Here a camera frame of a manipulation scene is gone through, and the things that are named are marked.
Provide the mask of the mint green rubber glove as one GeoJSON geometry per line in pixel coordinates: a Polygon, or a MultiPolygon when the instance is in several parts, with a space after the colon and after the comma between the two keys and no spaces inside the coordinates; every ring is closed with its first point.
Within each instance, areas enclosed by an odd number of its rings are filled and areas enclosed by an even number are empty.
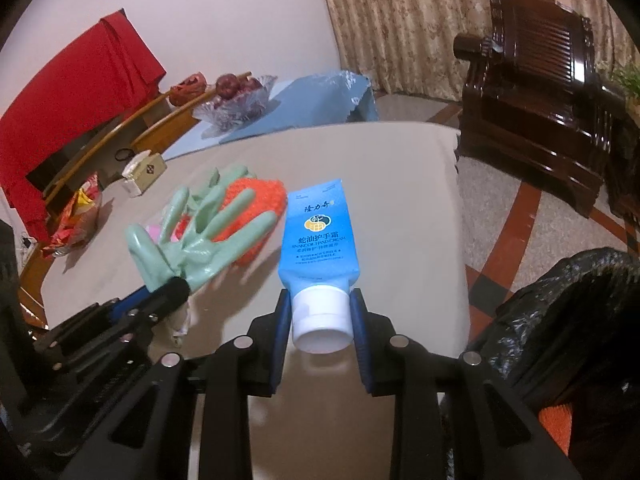
{"type": "Polygon", "coordinates": [[[227,188],[221,185],[210,191],[176,242],[169,239],[190,197],[185,186],[172,196],[158,243],[151,240],[140,224],[126,227],[128,252],[150,292],[171,278],[183,278],[190,291],[196,292],[242,257],[276,225],[277,215],[266,211],[226,240],[214,242],[213,238],[238,218],[255,197],[254,191],[247,188],[230,205],[221,209],[226,191],[227,188]]]}

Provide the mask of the blue hand cream tube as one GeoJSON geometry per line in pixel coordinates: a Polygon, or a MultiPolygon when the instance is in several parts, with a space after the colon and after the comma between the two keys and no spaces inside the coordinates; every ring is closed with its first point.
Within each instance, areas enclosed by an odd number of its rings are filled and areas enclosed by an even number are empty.
{"type": "Polygon", "coordinates": [[[343,182],[288,194],[279,278],[291,296],[297,350],[330,354],[352,343],[349,293],[359,274],[343,182]]]}

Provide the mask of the pink tissue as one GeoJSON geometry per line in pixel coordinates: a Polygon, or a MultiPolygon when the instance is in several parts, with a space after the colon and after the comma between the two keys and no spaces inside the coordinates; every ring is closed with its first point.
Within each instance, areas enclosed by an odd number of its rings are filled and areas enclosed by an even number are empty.
{"type": "MultiPolygon", "coordinates": [[[[145,227],[145,231],[149,234],[149,237],[151,237],[151,240],[154,243],[158,243],[158,240],[160,239],[160,232],[162,232],[162,227],[159,224],[150,224],[149,226],[145,227]]],[[[171,233],[171,237],[169,240],[171,242],[176,242],[178,240],[178,237],[176,237],[176,232],[171,233]]]]}

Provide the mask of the orange bubble wrap sheet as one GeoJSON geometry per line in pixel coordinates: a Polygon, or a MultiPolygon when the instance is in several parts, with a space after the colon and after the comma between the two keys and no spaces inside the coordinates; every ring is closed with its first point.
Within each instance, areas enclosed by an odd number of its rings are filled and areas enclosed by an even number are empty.
{"type": "Polygon", "coordinates": [[[548,431],[552,440],[565,455],[570,452],[570,436],[572,435],[573,408],[570,404],[548,406],[538,414],[541,426],[548,431]]]}

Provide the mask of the black lined trash bin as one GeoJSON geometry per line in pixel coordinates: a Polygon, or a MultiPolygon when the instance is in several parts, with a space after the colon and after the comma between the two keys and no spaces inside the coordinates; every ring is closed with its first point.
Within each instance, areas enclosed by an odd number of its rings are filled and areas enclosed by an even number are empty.
{"type": "Polygon", "coordinates": [[[639,475],[639,260],[612,248],[564,258],[498,307],[469,345],[534,413],[570,404],[584,479],[639,475]]]}

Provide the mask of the red snack bag bowl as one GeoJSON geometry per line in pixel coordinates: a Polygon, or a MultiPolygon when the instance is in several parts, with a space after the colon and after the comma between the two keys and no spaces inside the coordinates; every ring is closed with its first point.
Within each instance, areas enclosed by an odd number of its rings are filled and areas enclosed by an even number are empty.
{"type": "Polygon", "coordinates": [[[99,175],[94,172],[85,180],[67,203],[50,243],[42,248],[46,258],[58,258],[82,247],[91,240],[98,228],[102,204],[99,175]]]}

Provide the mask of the beige tissue box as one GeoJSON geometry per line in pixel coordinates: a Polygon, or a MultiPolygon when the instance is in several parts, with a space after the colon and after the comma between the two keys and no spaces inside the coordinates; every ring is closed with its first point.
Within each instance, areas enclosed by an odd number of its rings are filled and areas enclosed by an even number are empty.
{"type": "Polygon", "coordinates": [[[145,150],[122,170],[122,186],[129,197],[141,196],[166,170],[161,154],[145,150]]]}

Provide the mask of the wooden TV cabinet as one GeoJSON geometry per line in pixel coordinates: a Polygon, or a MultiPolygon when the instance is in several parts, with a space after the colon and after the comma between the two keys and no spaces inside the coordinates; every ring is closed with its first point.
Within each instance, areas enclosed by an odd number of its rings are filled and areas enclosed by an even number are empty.
{"type": "MultiPolygon", "coordinates": [[[[100,183],[114,182],[127,162],[135,154],[147,150],[160,153],[180,139],[196,124],[192,110],[213,99],[216,87],[212,84],[198,96],[180,106],[169,101],[168,91],[158,94],[149,103],[126,118],[117,117],[99,128],[79,152],[53,177],[42,192],[46,206],[46,227],[49,232],[58,228],[58,217],[85,178],[96,172],[100,183]]],[[[43,244],[37,243],[29,251],[20,274],[18,300],[27,325],[43,332],[48,328],[41,296],[43,279],[51,263],[43,257],[43,244]]]]}

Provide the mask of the glass fruit bowl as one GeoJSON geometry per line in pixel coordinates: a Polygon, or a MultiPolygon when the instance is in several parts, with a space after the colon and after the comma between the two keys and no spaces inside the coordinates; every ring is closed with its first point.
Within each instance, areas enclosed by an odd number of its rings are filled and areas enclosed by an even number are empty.
{"type": "MultiPolygon", "coordinates": [[[[236,76],[254,77],[251,74],[236,76]]],[[[265,113],[268,107],[270,93],[278,77],[266,75],[254,78],[259,80],[262,88],[240,94],[218,108],[214,108],[213,106],[213,99],[216,94],[214,85],[213,96],[207,101],[198,104],[197,107],[194,107],[192,117],[200,122],[205,122],[206,125],[209,126],[209,129],[212,130],[210,133],[211,136],[221,136],[224,133],[232,133],[259,118],[265,113]]]]}

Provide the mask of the red apples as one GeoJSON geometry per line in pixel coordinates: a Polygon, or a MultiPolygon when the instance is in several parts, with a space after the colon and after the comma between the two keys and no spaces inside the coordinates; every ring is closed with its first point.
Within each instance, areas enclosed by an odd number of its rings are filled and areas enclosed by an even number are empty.
{"type": "Polygon", "coordinates": [[[221,107],[225,102],[234,99],[240,94],[262,88],[262,84],[254,77],[239,77],[235,74],[221,75],[215,84],[216,94],[213,99],[214,108],[221,107]]]}

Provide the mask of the blue tablecloth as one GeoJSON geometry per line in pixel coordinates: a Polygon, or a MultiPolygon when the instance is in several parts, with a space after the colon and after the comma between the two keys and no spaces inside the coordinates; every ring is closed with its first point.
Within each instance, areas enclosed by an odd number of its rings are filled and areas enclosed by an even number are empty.
{"type": "Polygon", "coordinates": [[[200,120],[162,156],[171,160],[284,130],[377,120],[378,108],[367,77],[349,70],[315,74],[277,84],[264,114],[234,131],[216,133],[211,124],[200,120]]]}

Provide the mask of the red cloth cover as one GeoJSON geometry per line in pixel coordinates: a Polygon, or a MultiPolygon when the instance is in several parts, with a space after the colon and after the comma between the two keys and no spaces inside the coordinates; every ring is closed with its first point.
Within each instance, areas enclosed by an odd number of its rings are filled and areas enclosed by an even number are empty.
{"type": "Polygon", "coordinates": [[[1,117],[1,187],[31,237],[50,240],[46,206],[28,174],[78,136],[151,101],[165,75],[126,14],[116,11],[26,84],[1,117]]]}

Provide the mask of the dark wooden side table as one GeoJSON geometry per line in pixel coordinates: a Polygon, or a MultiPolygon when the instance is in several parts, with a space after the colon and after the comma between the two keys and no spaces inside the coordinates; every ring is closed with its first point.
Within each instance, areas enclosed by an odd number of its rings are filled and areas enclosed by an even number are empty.
{"type": "Polygon", "coordinates": [[[608,206],[613,214],[639,226],[639,126],[625,102],[611,104],[611,151],[605,168],[608,206]]]}

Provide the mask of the floral beige curtain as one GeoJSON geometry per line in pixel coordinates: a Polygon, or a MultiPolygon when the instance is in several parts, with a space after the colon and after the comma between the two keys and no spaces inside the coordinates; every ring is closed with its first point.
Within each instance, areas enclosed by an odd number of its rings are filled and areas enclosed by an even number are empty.
{"type": "MultiPolygon", "coordinates": [[[[605,0],[555,0],[590,18],[597,66],[638,62],[639,50],[605,0]]],[[[326,0],[341,66],[376,90],[460,99],[465,66],[454,37],[490,32],[489,0],[326,0]]]]}

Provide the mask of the green potted plant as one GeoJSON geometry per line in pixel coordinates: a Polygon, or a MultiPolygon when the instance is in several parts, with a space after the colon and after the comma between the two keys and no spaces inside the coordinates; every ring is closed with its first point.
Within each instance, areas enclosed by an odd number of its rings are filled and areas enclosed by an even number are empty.
{"type": "Polygon", "coordinates": [[[606,81],[622,89],[627,98],[635,100],[640,98],[640,67],[638,63],[608,65],[605,62],[599,62],[597,71],[606,81]]]}

